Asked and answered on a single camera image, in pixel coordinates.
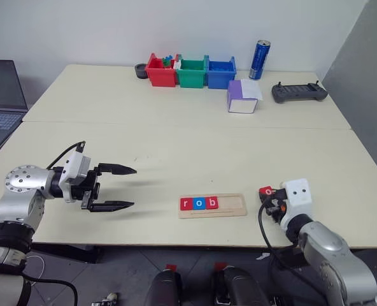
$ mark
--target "white table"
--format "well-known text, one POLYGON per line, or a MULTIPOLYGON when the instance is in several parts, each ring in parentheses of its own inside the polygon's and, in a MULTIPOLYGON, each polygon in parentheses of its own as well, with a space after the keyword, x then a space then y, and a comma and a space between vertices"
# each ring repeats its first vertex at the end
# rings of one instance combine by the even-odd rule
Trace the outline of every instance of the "white table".
MULTIPOLYGON (((104 174, 100 200, 136 204, 93 214, 79 203, 48 200, 35 242, 265 246, 255 218, 257 189, 305 177, 316 220, 352 247, 377 247, 377 166, 351 130, 25 122, 0 151, 0 197, 12 168, 45 167, 79 140, 87 141, 91 166, 120 163, 138 171, 104 174), (180 195, 205 193, 244 194, 248 215, 178 218, 180 195)), ((289 244, 277 224, 264 222, 273 245, 289 244)))
MULTIPOLYGON (((248 78, 239 71, 237 79, 248 78)), ((316 82, 309 72, 265 71, 264 100, 251 115, 227 112, 227 91, 152 87, 133 67, 69 65, 24 117, 25 121, 96 122, 156 126, 350 129, 330 96, 322 102, 273 101, 271 88, 316 82)))

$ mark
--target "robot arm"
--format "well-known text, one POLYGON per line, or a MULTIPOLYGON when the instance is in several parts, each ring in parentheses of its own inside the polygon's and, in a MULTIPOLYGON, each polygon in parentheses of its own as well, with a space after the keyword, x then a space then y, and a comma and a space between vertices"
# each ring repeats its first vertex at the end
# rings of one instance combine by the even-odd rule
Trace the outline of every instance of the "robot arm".
POLYGON ((30 289, 20 274, 31 250, 32 236, 43 217, 45 200, 64 198, 68 203, 80 200, 81 208, 91 212, 112 212, 134 204, 94 203, 100 187, 97 178, 103 172, 126 175, 136 170, 119 164, 98 164, 89 170, 90 158, 82 154, 84 144, 72 146, 76 150, 63 167, 42 169, 27 164, 6 175, 0 199, 0 305, 27 305, 30 289))
POLYGON ((263 187, 259 197, 268 215, 291 242, 298 242, 306 261, 320 274, 330 306, 377 305, 377 285, 368 266, 354 256, 346 241, 311 219, 306 179, 263 187))

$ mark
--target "black remote controller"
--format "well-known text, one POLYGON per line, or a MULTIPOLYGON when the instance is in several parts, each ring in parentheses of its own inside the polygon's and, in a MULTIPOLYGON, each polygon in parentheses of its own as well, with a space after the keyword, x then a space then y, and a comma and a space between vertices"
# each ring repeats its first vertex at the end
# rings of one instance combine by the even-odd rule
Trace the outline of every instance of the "black remote controller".
POLYGON ((308 83, 307 85, 281 85, 279 82, 272 87, 272 95, 277 103, 283 103, 286 100, 298 99, 316 99, 321 101, 327 97, 327 91, 316 83, 308 83))

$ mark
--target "purple box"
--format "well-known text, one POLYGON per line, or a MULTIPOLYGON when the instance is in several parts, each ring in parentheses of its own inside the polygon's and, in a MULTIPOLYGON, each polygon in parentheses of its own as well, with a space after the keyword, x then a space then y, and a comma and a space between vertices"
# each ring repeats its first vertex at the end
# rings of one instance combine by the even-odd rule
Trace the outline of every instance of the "purple box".
POLYGON ((242 81, 249 82, 249 80, 229 81, 227 103, 228 112, 230 113, 253 113, 257 107, 257 98, 244 98, 244 96, 248 97, 250 95, 248 92, 244 94, 242 81))

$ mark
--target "energy drink can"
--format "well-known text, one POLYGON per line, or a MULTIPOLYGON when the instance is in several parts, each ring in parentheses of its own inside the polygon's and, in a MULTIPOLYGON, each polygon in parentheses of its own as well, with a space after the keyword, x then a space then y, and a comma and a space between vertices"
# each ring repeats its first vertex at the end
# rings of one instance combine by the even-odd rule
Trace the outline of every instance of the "energy drink can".
POLYGON ((267 40, 259 40, 257 47, 255 48, 255 53, 253 55, 250 78, 252 80, 259 80, 262 76, 262 71, 264 70, 266 57, 271 48, 271 42, 267 40))

